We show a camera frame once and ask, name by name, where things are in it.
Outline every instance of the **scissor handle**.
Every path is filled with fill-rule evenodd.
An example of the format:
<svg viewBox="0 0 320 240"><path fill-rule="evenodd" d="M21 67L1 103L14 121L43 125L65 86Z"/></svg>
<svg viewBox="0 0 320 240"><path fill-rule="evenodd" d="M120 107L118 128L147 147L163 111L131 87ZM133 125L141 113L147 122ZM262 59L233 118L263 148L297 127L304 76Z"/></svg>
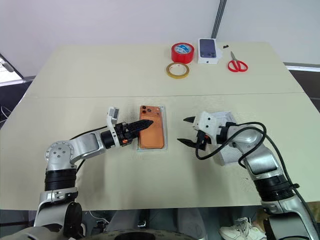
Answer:
<svg viewBox="0 0 320 240"><path fill-rule="evenodd" d="M234 73L237 73L237 72L245 72L248 70L248 65L245 64L243 61L235 61L235 60L231 60L229 63L228 63L228 69L231 71L231 72L234 72Z"/></svg>

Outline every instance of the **white wall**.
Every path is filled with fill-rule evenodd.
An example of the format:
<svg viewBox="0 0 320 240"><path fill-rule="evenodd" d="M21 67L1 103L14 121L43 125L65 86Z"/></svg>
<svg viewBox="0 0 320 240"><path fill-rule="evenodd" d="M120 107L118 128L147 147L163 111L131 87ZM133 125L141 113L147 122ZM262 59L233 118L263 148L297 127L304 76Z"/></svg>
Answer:
<svg viewBox="0 0 320 240"><path fill-rule="evenodd" d="M32 76L63 44L196 42L210 37L218 4L0 0L0 52L22 75ZM284 62L320 64L319 10L320 0L228 0L217 38L270 42Z"/></svg>
<svg viewBox="0 0 320 240"><path fill-rule="evenodd" d="M284 62L320 64L320 0L227 0L217 40L269 42Z"/></svg>
<svg viewBox="0 0 320 240"><path fill-rule="evenodd" d="M0 0L0 52L32 76L63 44L196 42L210 37L219 4L200 1Z"/></svg>

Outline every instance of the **tape roll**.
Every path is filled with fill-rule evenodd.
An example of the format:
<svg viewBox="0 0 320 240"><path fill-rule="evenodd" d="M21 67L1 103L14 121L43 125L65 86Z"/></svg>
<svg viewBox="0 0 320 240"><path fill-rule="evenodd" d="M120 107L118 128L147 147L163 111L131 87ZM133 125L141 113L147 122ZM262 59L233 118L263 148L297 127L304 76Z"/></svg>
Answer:
<svg viewBox="0 0 320 240"><path fill-rule="evenodd" d="M171 59L175 63L188 64L194 58L195 48L186 42L178 42L171 47Z"/></svg>
<svg viewBox="0 0 320 240"><path fill-rule="evenodd" d="M181 68L182 67L182 73L181 74L175 74L173 73L173 68ZM183 79L186 76L188 76L189 74L189 67L187 65L185 65L184 63L181 62L173 62L170 63L167 67L166 67L166 73L174 78L174 79Z"/></svg>

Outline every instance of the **phone image on box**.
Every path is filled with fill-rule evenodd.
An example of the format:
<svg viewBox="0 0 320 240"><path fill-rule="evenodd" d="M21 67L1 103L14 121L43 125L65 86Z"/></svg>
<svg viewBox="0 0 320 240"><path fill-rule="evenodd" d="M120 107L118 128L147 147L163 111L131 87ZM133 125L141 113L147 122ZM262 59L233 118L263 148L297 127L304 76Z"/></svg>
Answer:
<svg viewBox="0 0 320 240"><path fill-rule="evenodd" d="M148 119L153 123L139 133L141 149L162 149L165 146L162 113L157 106L141 106L140 120Z"/></svg>
<svg viewBox="0 0 320 240"><path fill-rule="evenodd" d="M216 57L216 46L213 39L200 39L199 48L202 58L214 59Z"/></svg>

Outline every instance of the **metal pole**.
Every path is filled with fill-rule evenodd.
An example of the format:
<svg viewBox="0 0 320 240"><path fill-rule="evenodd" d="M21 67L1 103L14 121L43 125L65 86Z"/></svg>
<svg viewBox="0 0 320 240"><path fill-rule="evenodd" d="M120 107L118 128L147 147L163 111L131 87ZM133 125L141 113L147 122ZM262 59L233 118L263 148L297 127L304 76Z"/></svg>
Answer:
<svg viewBox="0 0 320 240"><path fill-rule="evenodd" d="M220 23L221 23L221 19L222 19L222 16L224 15L226 3L227 3L227 0L220 0L219 8L218 8L218 11L216 13L214 26L213 26L213 30L212 30L212 34L211 34L211 38L212 39L217 38L218 30L219 30Z"/></svg>

